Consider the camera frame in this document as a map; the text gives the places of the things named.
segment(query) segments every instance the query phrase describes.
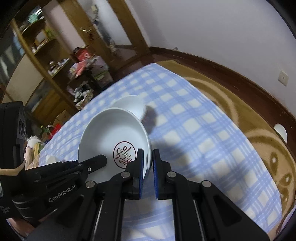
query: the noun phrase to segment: white bowl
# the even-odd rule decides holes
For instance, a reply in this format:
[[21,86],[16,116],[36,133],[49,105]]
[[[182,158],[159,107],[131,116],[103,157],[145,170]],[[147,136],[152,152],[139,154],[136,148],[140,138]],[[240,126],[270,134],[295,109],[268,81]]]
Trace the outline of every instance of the white bowl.
[[108,108],[97,114],[84,130],[78,161],[100,154],[106,156],[107,165],[89,174],[87,179],[101,183],[123,172],[127,162],[136,159],[138,148],[144,150],[144,177],[151,163],[151,147],[143,124],[128,110]]
[[146,113],[146,104],[137,95],[128,95],[118,99],[110,107],[126,109],[132,112],[139,120],[142,120]]
[[284,141],[287,143],[288,136],[286,129],[281,124],[275,124],[274,130],[284,139]]

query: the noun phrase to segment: electrical outlet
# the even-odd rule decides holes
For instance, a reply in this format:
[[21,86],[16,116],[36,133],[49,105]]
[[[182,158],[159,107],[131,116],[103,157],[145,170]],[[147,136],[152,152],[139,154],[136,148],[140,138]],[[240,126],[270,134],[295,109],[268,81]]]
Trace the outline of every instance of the electrical outlet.
[[288,79],[289,79],[289,76],[284,71],[281,70],[278,77],[278,81],[281,82],[284,86],[287,86]]

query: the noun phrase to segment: screw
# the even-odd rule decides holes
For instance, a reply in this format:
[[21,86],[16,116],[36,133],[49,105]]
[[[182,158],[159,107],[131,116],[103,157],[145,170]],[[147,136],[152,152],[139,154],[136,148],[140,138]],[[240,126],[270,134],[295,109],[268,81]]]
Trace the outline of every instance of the screw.
[[96,183],[95,183],[94,181],[88,181],[88,182],[85,184],[85,186],[86,186],[87,188],[93,188],[95,184],[96,184]]
[[212,183],[211,183],[210,181],[203,181],[203,182],[202,182],[202,185],[203,185],[205,188],[209,188],[209,187],[212,185]]
[[175,172],[170,171],[167,173],[167,175],[168,177],[176,177],[177,174]]
[[121,173],[121,176],[122,176],[123,178],[127,178],[127,177],[130,176],[130,173],[129,173],[129,172],[122,172],[122,173]]

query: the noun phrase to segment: tablecloth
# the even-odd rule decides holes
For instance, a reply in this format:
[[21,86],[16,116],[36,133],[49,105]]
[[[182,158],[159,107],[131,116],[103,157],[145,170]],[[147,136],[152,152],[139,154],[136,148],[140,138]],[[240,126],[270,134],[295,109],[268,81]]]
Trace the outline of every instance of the tablecloth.
[[[172,170],[192,181],[210,180],[265,232],[280,221],[279,191],[244,134],[183,77],[155,63],[113,84],[74,115],[41,151],[39,165],[51,155],[77,160],[90,120],[129,94],[147,103],[142,122]],[[122,240],[174,240],[172,204],[155,199],[152,172],[144,180],[143,198],[125,201]]]

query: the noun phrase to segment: red circular stamp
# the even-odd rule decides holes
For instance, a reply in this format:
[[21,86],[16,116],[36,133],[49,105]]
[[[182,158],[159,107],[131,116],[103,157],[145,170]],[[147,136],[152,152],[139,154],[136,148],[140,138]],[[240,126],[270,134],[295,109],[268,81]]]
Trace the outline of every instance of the red circular stamp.
[[121,141],[114,147],[113,160],[118,167],[125,169],[126,164],[135,159],[136,149],[131,143]]

